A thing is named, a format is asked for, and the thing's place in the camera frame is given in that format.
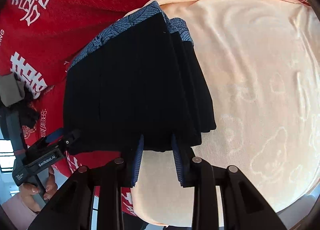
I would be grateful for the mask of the person left hand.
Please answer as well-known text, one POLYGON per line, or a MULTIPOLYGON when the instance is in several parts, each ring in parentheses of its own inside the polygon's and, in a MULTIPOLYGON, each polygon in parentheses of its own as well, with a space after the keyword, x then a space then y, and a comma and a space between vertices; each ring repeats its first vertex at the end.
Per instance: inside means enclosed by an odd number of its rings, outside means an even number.
POLYGON ((53 195, 57 192, 58 186, 55 181, 55 172, 51 166, 48 168, 48 177, 42 185, 40 182, 37 184, 35 183, 23 183, 20 187, 20 197, 23 201, 35 201, 34 196, 36 194, 40 194, 43 196, 45 201, 48 201, 53 197, 53 195))

